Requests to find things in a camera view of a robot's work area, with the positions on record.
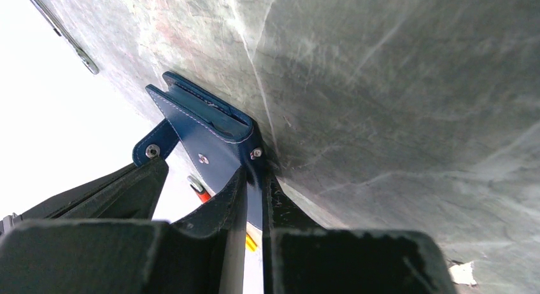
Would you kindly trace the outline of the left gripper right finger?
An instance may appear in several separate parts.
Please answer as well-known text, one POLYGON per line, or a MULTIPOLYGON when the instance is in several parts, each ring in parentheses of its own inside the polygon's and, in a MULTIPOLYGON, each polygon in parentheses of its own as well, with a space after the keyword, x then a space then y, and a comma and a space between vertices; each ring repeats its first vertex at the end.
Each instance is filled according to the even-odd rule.
POLYGON ((266 293, 455 293, 439 247, 410 230, 327 229, 264 178, 266 293))

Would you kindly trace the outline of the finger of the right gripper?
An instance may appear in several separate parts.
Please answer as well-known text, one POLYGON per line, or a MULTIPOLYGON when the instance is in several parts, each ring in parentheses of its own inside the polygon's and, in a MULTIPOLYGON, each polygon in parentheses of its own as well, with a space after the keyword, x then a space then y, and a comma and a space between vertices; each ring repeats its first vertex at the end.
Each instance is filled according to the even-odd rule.
POLYGON ((59 193, 20 215, 22 221, 57 218, 150 220, 169 173, 165 160, 129 164, 59 193))

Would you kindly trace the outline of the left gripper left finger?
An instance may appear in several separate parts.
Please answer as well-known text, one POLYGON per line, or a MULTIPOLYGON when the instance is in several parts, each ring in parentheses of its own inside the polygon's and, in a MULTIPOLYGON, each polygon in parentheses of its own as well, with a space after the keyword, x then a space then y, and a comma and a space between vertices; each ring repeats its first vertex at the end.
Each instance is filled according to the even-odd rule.
POLYGON ((2 293, 241 293, 246 172, 180 221, 31 220, 1 239, 2 293))

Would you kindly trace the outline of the blue leather card holder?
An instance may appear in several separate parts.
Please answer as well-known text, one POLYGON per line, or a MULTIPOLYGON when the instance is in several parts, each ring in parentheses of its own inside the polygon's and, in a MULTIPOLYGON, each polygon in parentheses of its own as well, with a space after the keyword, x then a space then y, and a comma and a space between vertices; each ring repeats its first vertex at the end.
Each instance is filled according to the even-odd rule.
POLYGON ((159 157, 166 158, 180 143, 202 180, 215 193, 243 167, 247 220, 262 229, 262 186, 268 164, 257 122, 179 74, 166 71, 162 77, 168 90, 152 84, 145 90, 164 119, 134 146, 133 162, 137 166, 148 162, 151 145, 159 148, 159 157))

